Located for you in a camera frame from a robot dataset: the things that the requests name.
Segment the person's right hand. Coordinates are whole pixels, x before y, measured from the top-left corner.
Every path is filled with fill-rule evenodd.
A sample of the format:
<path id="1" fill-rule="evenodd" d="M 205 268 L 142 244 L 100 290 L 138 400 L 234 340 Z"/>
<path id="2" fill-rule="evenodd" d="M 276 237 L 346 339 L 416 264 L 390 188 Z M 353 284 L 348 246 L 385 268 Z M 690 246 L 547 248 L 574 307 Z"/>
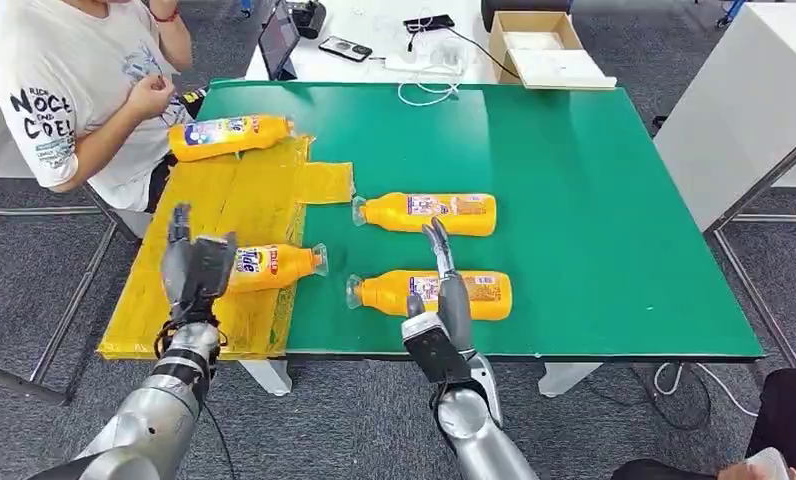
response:
<path id="1" fill-rule="evenodd" d="M 136 122 L 161 115 L 169 105 L 174 89 L 174 84 L 165 76 L 148 75 L 133 86 L 124 108 Z"/>

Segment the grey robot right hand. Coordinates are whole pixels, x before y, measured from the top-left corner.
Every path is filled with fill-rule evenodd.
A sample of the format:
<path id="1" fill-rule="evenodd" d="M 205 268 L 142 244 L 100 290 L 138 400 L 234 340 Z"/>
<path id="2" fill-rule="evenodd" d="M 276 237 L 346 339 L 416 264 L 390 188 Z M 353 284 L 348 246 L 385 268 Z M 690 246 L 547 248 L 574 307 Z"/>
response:
<path id="1" fill-rule="evenodd" d="M 428 237 L 437 263 L 439 290 L 436 316 L 448 333 L 451 344 L 466 359 L 476 354 L 472 337 L 472 319 L 468 290 L 458 272 L 452 256 L 444 224 L 434 217 L 429 225 L 422 226 Z M 401 324 L 404 340 L 421 334 L 434 325 L 432 312 L 425 310 L 418 294 L 407 297 L 408 318 Z"/>

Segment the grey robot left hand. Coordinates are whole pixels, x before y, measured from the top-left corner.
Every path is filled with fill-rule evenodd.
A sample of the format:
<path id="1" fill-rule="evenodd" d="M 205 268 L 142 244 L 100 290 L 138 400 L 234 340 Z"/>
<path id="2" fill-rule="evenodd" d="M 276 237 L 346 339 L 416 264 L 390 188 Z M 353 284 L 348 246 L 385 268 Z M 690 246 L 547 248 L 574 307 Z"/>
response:
<path id="1" fill-rule="evenodd" d="M 167 244 L 162 257 L 161 274 L 168 302 L 173 311 L 189 305 L 191 296 L 184 292 L 193 256 L 190 235 L 190 205 L 177 204 L 167 229 Z"/>

